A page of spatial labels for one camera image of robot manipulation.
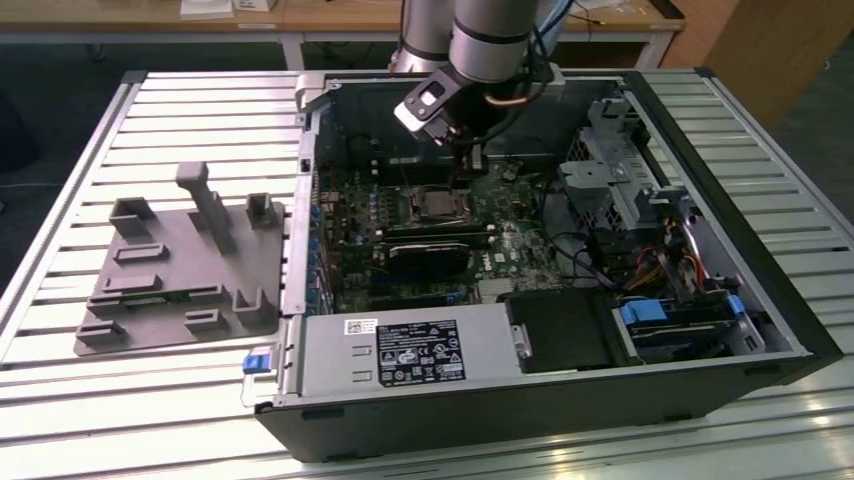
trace dark floor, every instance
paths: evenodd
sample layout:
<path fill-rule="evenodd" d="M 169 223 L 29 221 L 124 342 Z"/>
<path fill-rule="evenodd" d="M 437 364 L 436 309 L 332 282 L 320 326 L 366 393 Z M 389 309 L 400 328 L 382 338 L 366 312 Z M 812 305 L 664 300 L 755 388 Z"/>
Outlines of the dark floor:
<path fill-rule="evenodd" d="M 308 68 L 384 68 L 390 45 L 305 49 Z M 11 99 L 42 154 L 23 169 L 0 174 L 0 288 L 5 287 L 61 185 L 128 70 L 278 70 L 272 44 L 116 45 L 89 60 L 78 45 L 0 46 L 0 90 Z M 775 137 L 848 219 L 854 219 L 854 37 L 815 80 Z"/>

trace power supply label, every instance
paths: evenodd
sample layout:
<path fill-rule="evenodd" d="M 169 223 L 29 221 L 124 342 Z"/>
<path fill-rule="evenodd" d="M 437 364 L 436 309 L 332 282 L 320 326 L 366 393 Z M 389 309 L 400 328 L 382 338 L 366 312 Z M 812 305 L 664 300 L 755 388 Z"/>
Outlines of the power supply label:
<path fill-rule="evenodd" d="M 456 320 L 377 325 L 376 360 L 382 387 L 465 380 Z"/>

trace wooden table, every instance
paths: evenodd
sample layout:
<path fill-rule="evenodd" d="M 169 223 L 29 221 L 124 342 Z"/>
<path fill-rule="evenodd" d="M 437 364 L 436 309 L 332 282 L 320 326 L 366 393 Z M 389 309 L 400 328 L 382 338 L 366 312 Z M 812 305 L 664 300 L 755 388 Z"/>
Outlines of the wooden table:
<path fill-rule="evenodd" d="M 274 42 L 289 70 L 304 70 L 305 42 L 394 42 L 400 0 L 278 0 L 272 12 L 234 12 L 221 20 L 181 22 L 180 0 L 0 0 L 0 44 Z M 637 67 L 655 67 L 681 20 L 648 0 L 596 9 L 592 25 L 569 19 L 560 42 L 643 44 Z"/>
<path fill-rule="evenodd" d="M 644 45 L 635 66 L 653 68 L 684 22 L 667 19 L 648 0 L 589 11 L 591 20 L 568 18 L 560 42 L 629 42 Z M 289 69 L 304 69 L 306 42 L 396 42 L 400 0 L 286 0 L 282 48 Z"/>
<path fill-rule="evenodd" d="M 0 0 L 0 44 L 281 43 L 284 5 L 182 22 L 180 0 Z"/>

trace blue tab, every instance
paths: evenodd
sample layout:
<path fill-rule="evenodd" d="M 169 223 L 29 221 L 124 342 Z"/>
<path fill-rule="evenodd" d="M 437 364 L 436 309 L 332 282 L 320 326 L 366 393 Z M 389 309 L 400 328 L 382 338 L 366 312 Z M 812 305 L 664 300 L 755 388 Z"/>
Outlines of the blue tab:
<path fill-rule="evenodd" d="M 242 359 L 242 373 L 252 375 L 256 373 L 269 372 L 269 360 L 270 354 L 264 353 L 261 355 L 246 355 Z"/>
<path fill-rule="evenodd" d="M 732 315 L 735 315 L 736 317 L 740 317 L 747 311 L 747 309 L 744 308 L 744 303 L 741 302 L 741 299 L 737 295 L 729 295 L 728 297 L 725 297 L 725 303 L 729 305 L 729 308 L 732 309 Z"/>
<path fill-rule="evenodd" d="M 631 325 L 635 322 L 661 322 L 667 320 L 664 308 L 657 300 L 632 300 L 625 302 L 619 309 L 623 323 Z"/>
<path fill-rule="evenodd" d="M 635 317 L 635 312 L 631 310 L 628 304 L 619 307 L 619 316 L 623 317 L 623 323 L 625 325 L 631 325 L 637 321 L 637 317 Z"/>

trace slotted aluminum table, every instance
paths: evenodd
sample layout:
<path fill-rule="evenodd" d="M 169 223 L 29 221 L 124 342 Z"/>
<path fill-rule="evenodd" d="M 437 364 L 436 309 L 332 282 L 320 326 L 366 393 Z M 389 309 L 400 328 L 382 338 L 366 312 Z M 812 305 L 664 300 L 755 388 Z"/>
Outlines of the slotted aluminum table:
<path fill-rule="evenodd" d="M 117 197 L 186 208 L 176 164 L 204 160 L 226 203 L 258 191 L 292 203 L 296 73 L 130 77 L 0 302 L 0 477 L 717 479 L 832 476 L 854 465 L 851 226 L 716 80 L 692 71 L 645 73 L 845 358 L 700 420 L 300 464 L 250 416 L 272 378 L 249 392 L 242 385 L 246 350 L 274 337 L 109 357 L 71 352 Z"/>

